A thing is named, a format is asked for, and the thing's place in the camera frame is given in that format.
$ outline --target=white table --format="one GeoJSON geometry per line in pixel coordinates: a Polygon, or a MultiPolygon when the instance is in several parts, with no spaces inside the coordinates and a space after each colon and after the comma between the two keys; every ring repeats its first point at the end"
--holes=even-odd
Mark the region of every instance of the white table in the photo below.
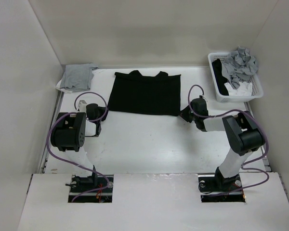
{"type": "MultiPolygon", "coordinates": [[[[196,174],[115,174],[113,202],[68,203],[71,174],[35,174],[18,231],[289,231],[277,173],[246,203],[202,203],[196,174]]],[[[241,173],[243,185],[263,173],[241,173]]]]}
{"type": "MultiPolygon", "coordinates": [[[[108,102],[114,83],[114,73],[129,73],[134,69],[100,69],[94,71],[92,91],[101,94],[108,102]]],[[[244,103],[219,103],[215,99],[214,85],[207,67],[167,67],[138,69],[143,75],[155,76],[159,71],[169,75],[181,74],[181,109],[187,106],[187,94],[193,84],[204,88],[210,115],[230,109],[245,110],[244,103]]],[[[197,98],[201,91],[193,90],[197,98]]],[[[64,94],[60,112],[73,112],[74,100],[80,93],[64,94]]],[[[104,103],[97,96],[81,97],[87,103],[104,103]]],[[[115,173],[209,173],[215,172],[225,159],[229,144],[225,132],[201,132],[194,123],[180,117],[138,115],[109,112],[102,123],[98,138],[86,138],[84,144],[89,160],[103,174],[115,173]]],[[[67,158],[57,148],[52,151],[67,158]]],[[[250,158],[262,154],[255,152],[250,158]]],[[[265,170],[262,160],[249,165],[265,170]]],[[[75,169],[52,156],[48,157],[45,173],[76,173],[75,169]]]]}

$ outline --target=white wall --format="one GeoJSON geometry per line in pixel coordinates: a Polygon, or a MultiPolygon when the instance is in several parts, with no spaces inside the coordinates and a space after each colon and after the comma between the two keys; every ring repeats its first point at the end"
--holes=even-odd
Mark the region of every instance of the white wall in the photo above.
{"type": "Polygon", "coordinates": [[[277,0],[29,0],[62,64],[207,65],[250,47],[277,0]]]}
{"type": "Polygon", "coordinates": [[[289,198],[289,0],[279,0],[251,51],[260,62],[264,97],[251,103],[269,141],[268,159],[289,198]]]}
{"type": "Polygon", "coordinates": [[[17,229],[62,69],[27,0],[0,0],[0,231],[17,229]]]}

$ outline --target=white plastic basket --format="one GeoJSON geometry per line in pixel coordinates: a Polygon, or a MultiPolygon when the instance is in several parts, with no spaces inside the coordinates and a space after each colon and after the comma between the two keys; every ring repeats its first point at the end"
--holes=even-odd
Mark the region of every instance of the white plastic basket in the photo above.
{"type": "Polygon", "coordinates": [[[219,52],[219,53],[210,53],[208,55],[211,73],[212,73],[212,77],[213,77],[213,82],[214,82],[214,86],[215,86],[216,100],[218,102],[248,102],[252,99],[261,98],[263,96],[263,90],[262,90],[262,86],[260,84],[260,81],[258,79],[257,74],[255,74],[253,77],[250,78],[250,81],[252,82],[252,94],[251,94],[251,96],[228,96],[228,95],[221,95],[220,94],[218,87],[217,87],[212,62],[217,60],[217,59],[220,59],[221,61],[223,61],[225,59],[225,57],[227,56],[227,54],[228,53],[226,53],[226,52],[219,52]]]}

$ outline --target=cable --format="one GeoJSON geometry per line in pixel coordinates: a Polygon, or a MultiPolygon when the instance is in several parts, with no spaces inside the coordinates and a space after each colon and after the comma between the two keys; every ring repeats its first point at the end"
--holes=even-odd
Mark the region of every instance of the cable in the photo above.
{"type": "Polygon", "coordinates": [[[98,203],[100,203],[101,199],[102,199],[102,190],[101,189],[96,193],[95,197],[98,199],[98,203]]]}
{"type": "Polygon", "coordinates": [[[57,126],[57,124],[58,124],[61,120],[63,120],[65,117],[70,116],[70,115],[75,115],[75,114],[77,114],[77,113],[76,113],[76,112],[66,113],[66,114],[64,114],[62,117],[60,117],[60,118],[52,125],[52,127],[50,128],[50,130],[49,130],[49,132],[48,132],[48,134],[47,134],[47,138],[46,138],[46,148],[47,148],[49,154],[50,154],[51,156],[53,156],[54,158],[56,158],[56,159],[58,159],[58,160],[61,160],[61,161],[63,161],[63,162],[67,162],[67,163],[69,163],[69,164],[75,165],[75,166],[80,167],[80,168],[82,168],[82,169],[84,169],[84,170],[93,172],[93,173],[95,173],[95,174],[97,174],[97,175],[100,175],[100,176],[102,176],[102,177],[105,178],[105,180],[107,181],[107,184],[106,184],[106,186],[104,186],[104,187],[97,188],[97,189],[87,190],[87,191],[85,191],[85,192],[82,192],[82,193],[76,195],[76,196],[72,199],[72,202],[74,202],[76,198],[78,198],[79,196],[81,196],[81,195],[83,195],[83,194],[85,194],[85,193],[90,193],[90,192],[93,192],[93,191],[98,191],[98,190],[106,189],[106,188],[108,188],[108,184],[109,184],[109,179],[108,179],[105,175],[103,175],[102,173],[97,172],[97,171],[95,171],[95,170],[93,170],[93,169],[89,169],[89,168],[83,167],[83,166],[81,166],[81,165],[79,165],[79,164],[77,164],[77,163],[75,163],[75,162],[73,162],[73,161],[65,160],[65,159],[63,159],[63,158],[61,158],[61,157],[58,157],[58,156],[56,156],[56,155],[51,151],[51,149],[50,149],[50,141],[49,141],[49,139],[50,139],[51,133],[53,132],[53,129],[54,129],[54,128],[57,126]]]}
{"type": "Polygon", "coordinates": [[[210,194],[210,193],[212,193],[212,192],[201,192],[202,194],[210,194]]]}
{"type": "Polygon", "coordinates": [[[90,122],[96,122],[96,121],[102,120],[102,119],[104,118],[104,116],[107,114],[108,108],[107,108],[106,100],[105,100],[100,94],[98,94],[98,93],[95,93],[95,92],[92,92],[92,91],[88,91],[88,92],[84,92],[84,93],[80,94],[79,96],[77,96],[76,99],[75,99],[75,101],[74,101],[74,108],[75,108],[75,110],[78,110],[77,107],[76,107],[76,101],[77,101],[77,99],[78,99],[80,96],[85,95],[85,94],[97,95],[97,96],[99,96],[99,97],[104,101],[104,103],[105,103],[105,112],[104,112],[104,114],[103,114],[101,117],[97,118],[97,119],[91,119],[91,120],[89,120],[89,121],[90,121],[90,122]]]}
{"type": "Polygon", "coordinates": [[[264,153],[263,153],[262,156],[257,157],[257,158],[252,159],[252,160],[249,160],[249,161],[243,163],[243,165],[242,165],[242,169],[243,169],[243,170],[257,170],[257,171],[260,171],[260,172],[263,172],[264,174],[266,174],[267,178],[266,178],[264,181],[262,181],[262,182],[260,182],[260,183],[252,184],[252,185],[249,185],[249,186],[245,186],[245,187],[240,187],[240,188],[235,189],[235,190],[232,190],[232,191],[230,191],[230,192],[214,194],[214,195],[211,195],[211,196],[222,196],[222,195],[226,195],[226,194],[229,194],[229,193],[237,192],[237,191],[240,191],[240,190],[243,190],[243,189],[255,187],[255,186],[261,185],[261,184],[263,184],[263,183],[266,183],[266,182],[269,180],[269,178],[270,178],[270,176],[269,176],[269,174],[268,174],[267,172],[265,172],[265,171],[263,171],[263,170],[261,170],[261,169],[258,169],[258,168],[252,168],[252,167],[244,168],[245,165],[250,164],[250,163],[253,163],[253,162],[257,161],[257,160],[261,160],[262,158],[264,158],[264,157],[268,154],[268,151],[269,151],[269,141],[268,141],[268,138],[267,138],[267,136],[266,136],[263,128],[261,127],[261,125],[260,125],[252,116],[250,116],[248,113],[246,113],[246,112],[244,112],[244,111],[242,111],[242,110],[239,110],[239,109],[232,109],[232,110],[229,110],[228,112],[222,113],[222,114],[220,114],[220,115],[212,115],[212,116],[210,116],[210,115],[209,115],[209,116],[198,115],[198,114],[193,110],[193,108],[192,108],[192,106],[191,106],[191,101],[190,101],[190,95],[191,95],[192,89],[193,89],[194,87],[199,87],[199,88],[202,90],[202,95],[204,95],[204,90],[203,90],[203,88],[202,88],[200,85],[195,84],[195,85],[193,85],[193,86],[191,87],[191,89],[189,90],[188,96],[187,96],[187,101],[188,101],[189,109],[193,112],[194,115],[196,115],[196,116],[198,116],[198,117],[202,117],[202,118],[215,118],[215,117],[222,117],[222,116],[224,116],[224,115],[226,115],[226,114],[229,114],[229,113],[231,113],[231,112],[239,112],[239,113],[242,113],[242,114],[244,114],[245,116],[247,116],[249,119],[251,119],[251,120],[257,125],[257,127],[258,127],[258,129],[259,129],[259,132],[261,133],[261,135],[262,135],[263,138],[264,138],[264,143],[265,143],[265,151],[264,151],[264,153]]]}

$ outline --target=gray clothing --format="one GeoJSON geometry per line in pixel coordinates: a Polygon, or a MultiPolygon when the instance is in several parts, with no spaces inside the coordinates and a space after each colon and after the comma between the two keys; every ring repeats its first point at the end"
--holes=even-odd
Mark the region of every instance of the gray clothing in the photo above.
{"type": "Polygon", "coordinates": [[[258,61],[250,55],[247,48],[238,47],[222,61],[222,76],[228,79],[234,89],[240,87],[239,82],[249,81],[258,71],[258,61]]]}
{"type": "Polygon", "coordinates": [[[66,65],[60,88],[73,92],[90,90],[93,79],[92,70],[97,68],[98,66],[95,64],[66,65]]]}

